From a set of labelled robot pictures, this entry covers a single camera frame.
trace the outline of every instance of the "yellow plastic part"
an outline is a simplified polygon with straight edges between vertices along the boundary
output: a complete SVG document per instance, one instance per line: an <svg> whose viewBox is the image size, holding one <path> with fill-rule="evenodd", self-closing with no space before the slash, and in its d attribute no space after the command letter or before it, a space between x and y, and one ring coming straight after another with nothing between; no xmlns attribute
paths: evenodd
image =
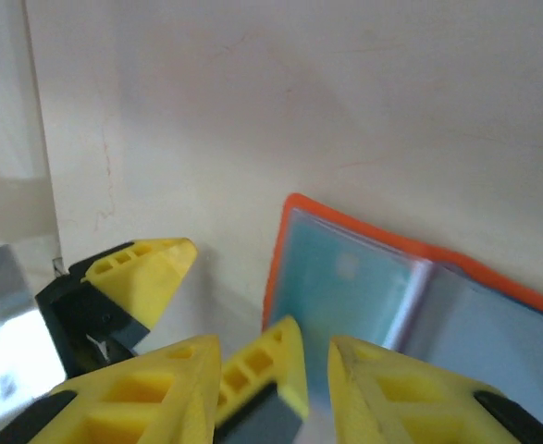
<svg viewBox="0 0 543 444"><path fill-rule="evenodd" d="M358 339L331 340L328 379L339 444L518 442L473 398L498 390Z"/></svg>
<svg viewBox="0 0 543 444"><path fill-rule="evenodd" d="M85 279L151 329L196 257L188 239L137 240L94 262Z"/></svg>
<svg viewBox="0 0 543 444"><path fill-rule="evenodd" d="M31 444L211 444L220 367L203 336L70 379L53 393L78 396Z"/></svg>
<svg viewBox="0 0 543 444"><path fill-rule="evenodd" d="M217 402L222 425L271 382L279 397L302 419L308 417L308 389L300 328L287 316L226 361Z"/></svg>

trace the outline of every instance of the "black rubber pad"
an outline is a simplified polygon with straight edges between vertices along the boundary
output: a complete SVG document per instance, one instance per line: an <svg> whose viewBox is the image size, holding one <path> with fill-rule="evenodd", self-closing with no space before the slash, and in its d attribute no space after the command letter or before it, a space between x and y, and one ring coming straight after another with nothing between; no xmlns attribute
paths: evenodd
<svg viewBox="0 0 543 444"><path fill-rule="evenodd" d="M40 398L0 432L0 444L27 444L72 400L76 392L64 390Z"/></svg>
<svg viewBox="0 0 543 444"><path fill-rule="evenodd" d="M278 396L278 386L271 383L216 428L214 444L291 444L302 418Z"/></svg>
<svg viewBox="0 0 543 444"><path fill-rule="evenodd" d="M522 444L543 444L543 424L520 404L485 390L474 396Z"/></svg>

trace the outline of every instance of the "orange rim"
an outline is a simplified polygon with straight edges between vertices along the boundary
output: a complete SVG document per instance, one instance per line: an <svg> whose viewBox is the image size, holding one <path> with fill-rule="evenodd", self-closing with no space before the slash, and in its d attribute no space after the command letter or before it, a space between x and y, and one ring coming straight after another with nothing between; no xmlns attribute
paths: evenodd
<svg viewBox="0 0 543 444"><path fill-rule="evenodd" d="M471 279L494 290L500 291L504 295L543 313L543 294L508 279L471 257L435 245L422 243L419 240L405 238L382 228L374 227L373 225L366 224L351 216L344 215L333 208L313 201L302 194L294 193L288 197L283 206L278 239L273 251L273 260L271 261L271 269L269 271L265 289L265 299L263 302L263 329L267 326L269 315L273 307L275 286L279 271L279 259L283 254L283 244L290 222L290 212L294 208L301 209L314 216L322 217L329 222L345 227L346 229L368 238L372 238L378 242L382 242L405 253L425 257L434 262L455 264Z"/></svg>

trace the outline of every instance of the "white surface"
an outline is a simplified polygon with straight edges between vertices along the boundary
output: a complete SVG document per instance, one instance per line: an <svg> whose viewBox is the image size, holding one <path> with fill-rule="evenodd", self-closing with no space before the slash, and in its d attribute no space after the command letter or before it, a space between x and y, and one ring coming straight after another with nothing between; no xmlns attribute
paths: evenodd
<svg viewBox="0 0 543 444"><path fill-rule="evenodd" d="M241 301L220 303L211 297L209 281L206 261L198 258L160 321L134 350L143 354L193 336L217 334L227 359L258 338L261 312L241 307Z"/></svg>
<svg viewBox="0 0 543 444"><path fill-rule="evenodd" d="M0 430L24 406L66 379L38 310L3 321L0 325Z"/></svg>
<svg viewBox="0 0 543 444"><path fill-rule="evenodd" d="M13 245L32 290L53 277L55 208L19 0L0 0L0 245L4 243Z"/></svg>
<svg viewBox="0 0 543 444"><path fill-rule="evenodd" d="M543 1L28 10L66 264L188 236L260 306L303 191L543 291Z"/></svg>

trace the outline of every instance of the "rectangular hole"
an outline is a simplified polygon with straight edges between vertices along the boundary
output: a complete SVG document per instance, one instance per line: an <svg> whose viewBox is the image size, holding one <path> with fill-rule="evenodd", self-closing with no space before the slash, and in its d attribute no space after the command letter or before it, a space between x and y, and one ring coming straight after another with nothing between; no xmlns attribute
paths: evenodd
<svg viewBox="0 0 543 444"><path fill-rule="evenodd" d="M86 430L76 444L136 444L148 426L143 421L115 418L88 418Z"/></svg>
<svg viewBox="0 0 543 444"><path fill-rule="evenodd" d="M257 376L273 366L273 359L264 350L255 350L244 360Z"/></svg>
<svg viewBox="0 0 543 444"><path fill-rule="evenodd" d="M150 245L134 245L131 250L139 257L149 253L152 247Z"/></svg>
<svg viewBox="0 0 543 444"><path fill-rule="evenodd" d="M240 393L249 384L248 378L237 367L230 368L224 374L224 381L235 393Z"/></svg>
<svg viewBox="0 0 543 444"><path fill-rule="evenodd" d="M169 359L191 359L193 353L194 351L192 347L183 347L182 349L171 351L167 357Z"/></svg>
<svg viewBox="0 0 543 444"><path fill-rule="evenodd" d="M228 402L228 398L223 392L219 392L219 396L217 397L217 407L223 407L226 405L226 402Z"/></svg>
<svg viewBox="0 0 543 444"><path fill-rule="evenodd" d="M460 417L445 414L417 415L402 418L402 424L415 444L469 444L471 433L464 433Z"/></svg>
<svg viewBox="0 0 543 444"><path fill-rule="evenodd" d="M172 387L169 374L140 373L118 381L103 401L109 402L162 402Z"/></svg>
<svg viewBox="0 0 543 444"><path fill-rule="evenodd" d="M126 262L129 262L131 260L131 256L129 256L127 253L117 253L115 254L115 260L120 264L125 264Z"/></svg>
<svg viewBox="0 0 543 444"><path fill-rule="evenodd" d="M434 380L417 375L376 376L376 382L387 400L393 402L436 402L444 395Z"/></svg>
<svg viewBox="0 0 543 444"><path fill-rule="evenodd" d="M94 273L101 275L109 270L112 270L113 266L108 261L102 261L94 266Z"/></svg>

